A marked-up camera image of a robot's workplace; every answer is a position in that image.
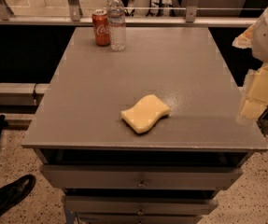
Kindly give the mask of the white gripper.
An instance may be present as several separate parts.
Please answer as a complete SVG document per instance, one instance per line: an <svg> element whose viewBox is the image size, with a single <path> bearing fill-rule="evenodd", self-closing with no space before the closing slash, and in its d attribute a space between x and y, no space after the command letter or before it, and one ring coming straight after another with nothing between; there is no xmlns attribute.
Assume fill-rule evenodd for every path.
<svg viewBox="0 0 268 224"><path fill-rule="evenodd" d="M268 7L255 25L249 26L233 41L238 49L251 49L254 58L265 62L257 71L249 69L239 106L241 119L257 120L268 106Z"/></svg>

